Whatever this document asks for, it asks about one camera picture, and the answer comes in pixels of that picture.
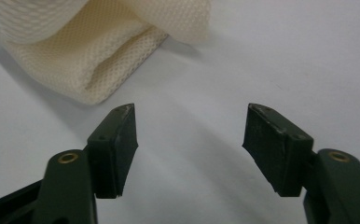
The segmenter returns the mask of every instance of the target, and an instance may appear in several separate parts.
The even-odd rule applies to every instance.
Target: white cloth
[[[0,43],[35,80],[93,105],[167,34],[203,40],[209,11],[210,0],[0,0]]]

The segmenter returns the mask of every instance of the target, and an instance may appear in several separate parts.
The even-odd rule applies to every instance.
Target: white table surface
[[[114,107],[135,103],[139,148],[100,223],[306,223],[242,148],[247,105],[270,106],[360,160],[360,0],[213,0],[210,38],[168,38],[100,105],[29,78],[0,47],[0,197],[83,148]]]

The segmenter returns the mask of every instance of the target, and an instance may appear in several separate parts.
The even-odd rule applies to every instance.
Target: white fabric
[[[0,0],[0,42],[38,82],[97,104],[167,34],[206,37],[210,0]]]

